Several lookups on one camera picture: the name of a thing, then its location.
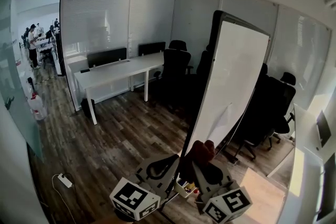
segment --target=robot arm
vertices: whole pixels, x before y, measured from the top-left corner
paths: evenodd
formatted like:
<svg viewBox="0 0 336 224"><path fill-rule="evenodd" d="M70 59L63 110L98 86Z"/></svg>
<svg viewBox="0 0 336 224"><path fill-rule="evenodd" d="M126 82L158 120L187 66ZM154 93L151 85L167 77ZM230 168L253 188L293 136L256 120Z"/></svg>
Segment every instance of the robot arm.
<svg viewBox="0 0 336 224"><path fill-rule="evenodd" d="M145 159L135 174L118 182L110 195L118 217L131 222L158 209L168 198L169 185L178 167L181 177L195 182L200 190L196 205L201 214L206 213L220 224L242 215L252 205L251 199L222 163L211 160L215 156L213 151L211 141L196 141L181 162L176 154Z"/></svg>

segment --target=desk leg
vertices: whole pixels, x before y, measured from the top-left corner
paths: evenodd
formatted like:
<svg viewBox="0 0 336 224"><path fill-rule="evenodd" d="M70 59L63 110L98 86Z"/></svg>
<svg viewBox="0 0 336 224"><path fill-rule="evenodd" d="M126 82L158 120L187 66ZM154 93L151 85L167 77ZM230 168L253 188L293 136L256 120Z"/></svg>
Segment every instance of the desk leg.
<svg viewBox="0 0 336 224"><path fill-rule="evenodd" d="M91 113L91 117L92 117L92 120L93 120L93 124L96 125L97 124L97 120L96 120L96 115L94 114L94 110L93 110L93 106L92 106L92 102L91 102L90 89L86 89L86 98L88 99L88 104L89 104L89 108L90 108L90 113Z"/></svg>
<svg viewBox="0 0 336 224"><path fill-rule="evenodd" d="M148 101L148 78L149 78L149 71L145 72L145 102Z"/></svg>
<svg viewBox="0 0 336 224"><path fill-rule="evenodd" d="M130 86L131 86L131 92L134 91L133 76L130 76Z"/></svg>
<svg viewBox="0 0 336 224"><path fill-rule="evenodd" d="M289 160L293 159L294 157L294 150L295 150L295 146L292 148L292 150L290 152L288 152L288 154L286 155L286 157L277 165L277 167L275 167L273 169L272 172L270 172L267 177L271 177L272 175L274 175L286 162L288 162Z"/></svg>

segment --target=power strip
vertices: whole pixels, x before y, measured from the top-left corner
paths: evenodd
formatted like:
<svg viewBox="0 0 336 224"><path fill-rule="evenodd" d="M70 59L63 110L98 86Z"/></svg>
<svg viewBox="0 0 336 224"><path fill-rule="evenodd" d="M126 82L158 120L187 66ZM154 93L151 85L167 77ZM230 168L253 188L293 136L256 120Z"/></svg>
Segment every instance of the power strip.
<svg viewBox="0 0 336 224"><path fill-rule="evenodd" d="M59 174L57 177L61 182L66 185L68 188L72 186L72 183L69 179L67 179L63 174Z"/></svg>

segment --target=wooden floor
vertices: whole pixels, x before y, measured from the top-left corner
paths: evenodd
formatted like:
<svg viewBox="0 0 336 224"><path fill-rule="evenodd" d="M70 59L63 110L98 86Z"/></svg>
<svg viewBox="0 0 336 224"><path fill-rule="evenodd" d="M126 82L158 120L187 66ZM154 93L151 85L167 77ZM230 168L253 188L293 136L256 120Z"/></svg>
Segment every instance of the wooden floor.
<svg viewBox="0 0 336 224"><path fill-rule="evenodd" d="M48 110L48 117L39 122L44 162L31 150L29 156L36 190L46 215L52 218L50 223L72 223L66 206L53 190L54 174L72 175L77 199L74 189L67 189L56 178L55 188L76 223L91 223L113 211L109 195L121 177L128 177L152 154L177 153L183 147L187 115L183 110L171 113L160 104L153 107L150 102L145 103L141 88L96 104L98 124L93 125L82 111L74 113L66 78L53 77L35 86ZM290 147L289 143L281 142L270 152L257 148L254 162L243 151L238 157L240 161L236 165L228 163L228 169L238 183L248 167L265 175ZM227 163L223 155L217 158ZM281 173L278 180L285 185L288 175ZM192 197L187 202L176 197L164 212L176 223L212 223L207 216L198 214ZM139 223L169 222L154 212Z"/></svg>

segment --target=black bag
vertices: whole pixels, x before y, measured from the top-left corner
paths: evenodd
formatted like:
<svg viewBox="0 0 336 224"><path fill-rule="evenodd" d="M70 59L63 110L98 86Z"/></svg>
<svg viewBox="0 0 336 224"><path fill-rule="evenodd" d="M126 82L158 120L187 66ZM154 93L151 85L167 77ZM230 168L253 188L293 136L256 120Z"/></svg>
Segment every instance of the black bag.
<svg viewBox="0 0 336 224"><path fill-rule="evenodd" d="M91 99L92 102L92 106L93 106L93 111L96 114L96 108L95 108L95 101ZM89 103L88 103L88 99L84 98L83 101L80 103L82 106L82 109L84 111L84 115L87 118L91 118L91 113L90 113L90 108L89 108Z"/></svg>

